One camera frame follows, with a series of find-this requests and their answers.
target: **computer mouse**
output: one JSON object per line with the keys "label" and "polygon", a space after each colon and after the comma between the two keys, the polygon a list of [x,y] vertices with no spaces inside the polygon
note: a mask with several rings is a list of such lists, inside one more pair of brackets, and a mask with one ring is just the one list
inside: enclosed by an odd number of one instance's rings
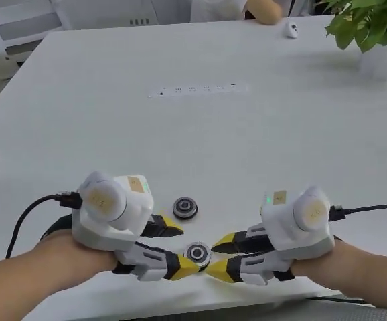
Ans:
{"label": "computer mouse", "polygon": [[298,38],[298,26],[292,21],[288,21],[283,30],[283,35],[286,38],[296,39]]}

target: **person's arm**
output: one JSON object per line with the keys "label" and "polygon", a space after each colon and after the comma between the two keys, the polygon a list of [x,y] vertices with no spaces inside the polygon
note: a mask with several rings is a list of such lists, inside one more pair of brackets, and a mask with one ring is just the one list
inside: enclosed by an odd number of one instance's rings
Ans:
{"label": "person's arm", "polygon": [[273,0],[247,0],[245,9],[264,25],[275,25],[283,16],[281,7]]}
{"label": "person's arm", "polygon": [[295,276],[312,281],[352,298],[387,309],[387,257],[374,255],[341,241],[334,250],[319,259],[296,261]]}
{"label": "person's arm", "polygon": [[0,321],[22,320],[48,296],[116,266],[113,253],[77,244],[59,231],[32,251],[0,261]]}

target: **hand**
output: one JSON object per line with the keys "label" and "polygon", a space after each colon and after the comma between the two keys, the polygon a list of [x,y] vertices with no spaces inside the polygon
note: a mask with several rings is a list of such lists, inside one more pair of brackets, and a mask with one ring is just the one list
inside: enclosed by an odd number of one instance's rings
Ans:
{"label": "hand", "polygon": [[54,292],[77,286],[117,265],[113,252],[97,251],[77,243],[70,230],[53,232],[31,254],[44,262],[50,277],[55,277]]}
{"label": "hand", "polygon": [[295,276],[307,276],[325,288],[355,297],[358,284],[362,283],[367,258],[371,255],[336,240],[332,252],[318,259],[295,261],[291,271]]}

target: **white table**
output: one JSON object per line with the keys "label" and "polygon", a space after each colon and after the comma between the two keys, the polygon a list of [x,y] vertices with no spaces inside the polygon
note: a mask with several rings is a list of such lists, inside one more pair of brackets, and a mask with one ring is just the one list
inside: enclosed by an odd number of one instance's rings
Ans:
{"label": "white table", "polygon": [[[254,22],[51,34],[0,95],[0,259],[32,201],[76,189],[93,169],[144,174],[158,210],[182,195],[198,202],[184,236],[151,243],[173,251],[258,223],[269,189],[315,183],[346,207],[387,203],[387,83],[357,74],[358,51],[325,38],[328,21],[296,19],[297,40],[281,37],[283,25]],[[162,86],[219,82],[250,91],[148,98]],[[15,254],[64,214],[53,203],[36,209]],[[332,227],[387,255],[387,211]],[[205,275],[140,283],[102,274],[26,320],[134,318],[330,293],[305,278],[256,287]]]}

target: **ball bearing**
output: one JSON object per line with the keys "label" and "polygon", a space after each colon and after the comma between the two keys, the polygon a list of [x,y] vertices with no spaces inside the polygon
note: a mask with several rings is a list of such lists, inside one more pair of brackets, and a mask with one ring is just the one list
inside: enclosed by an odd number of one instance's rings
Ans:
{"label": "ball bearing", "polygon": [[212,260],[212,251],[206,244],[195,242],[189,244],[185,248],[183,256],[193,261],[198,265],[200,271],[203,271],[208,267]]}
{"label": "ball bearing", "polygon": [[191,219],[198,213],[196,202],[190,197],[180,197],[173,205],[173,214],[179,219]]}

